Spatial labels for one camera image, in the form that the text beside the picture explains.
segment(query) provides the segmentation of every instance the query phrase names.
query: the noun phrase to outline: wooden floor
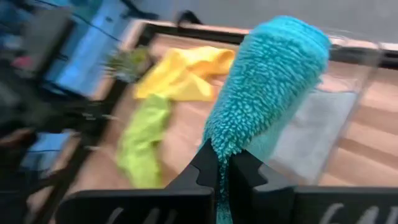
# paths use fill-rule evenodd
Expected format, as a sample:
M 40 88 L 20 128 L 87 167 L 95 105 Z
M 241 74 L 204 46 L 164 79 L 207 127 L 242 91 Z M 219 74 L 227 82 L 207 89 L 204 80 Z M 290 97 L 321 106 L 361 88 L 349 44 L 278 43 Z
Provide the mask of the wooden floor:
M 160 58 L 171 47 L 190 48 L 193 45 L 213 45 L 237 49 L 237 46 L 189 39 L 159 36 L 151 52 Z M 225 77 L 210 81 L 218 91 Z M 112 80 L 105 77 L 95 98 L 106 94 Z M 131 113 L 139 104 L 132 99 L 133 86 L 125 92 L 113 113 L 115 120 L 108 128 L 101 144 L 85 162 L 69 193 L 89 189 L 133 189 L 115 164 L 118 139 Z M 213 103 L 174 103 L 164 140 L 159 146 L 164 185 L 175 178 L 190 162 L 200 143 L 201 131 Z M 58 159 L 61 167 L 74 150 L 72 139 Z M 398 72 L 379 69 L 379 72 L 359 103 L 337 150 L 330 157 L 320 185 L 398 186 Z M 32 197 L 38 205 L 45 192 Z

